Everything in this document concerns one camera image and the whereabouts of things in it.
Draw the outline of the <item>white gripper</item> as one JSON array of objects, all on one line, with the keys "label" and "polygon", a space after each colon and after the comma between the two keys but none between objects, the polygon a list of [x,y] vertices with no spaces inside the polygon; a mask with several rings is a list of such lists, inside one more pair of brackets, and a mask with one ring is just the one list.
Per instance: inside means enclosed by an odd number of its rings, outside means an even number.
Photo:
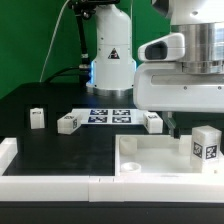
[{"label": "white gripper", "polygon": [[143,63],[136,70],[133,101],[141,110],[169,111],[163,121],[179,139],[172,112],[224,112],[224,74],[185,74],[178,63]]}]

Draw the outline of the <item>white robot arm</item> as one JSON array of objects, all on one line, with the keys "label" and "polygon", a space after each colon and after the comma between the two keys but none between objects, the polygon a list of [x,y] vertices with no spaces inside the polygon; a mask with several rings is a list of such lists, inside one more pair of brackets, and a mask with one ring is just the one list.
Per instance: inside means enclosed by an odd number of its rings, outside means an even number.
[{"label": "white robot arm", "polygon": [[224,113],[224,0],[151,0],[170,20],[170,33],[138,48],[132,58],[131,19],[119,0],[70,0],[82,19],[96,17],[97,55],[87,90],[133,94],[137,108],[164,113]]}]

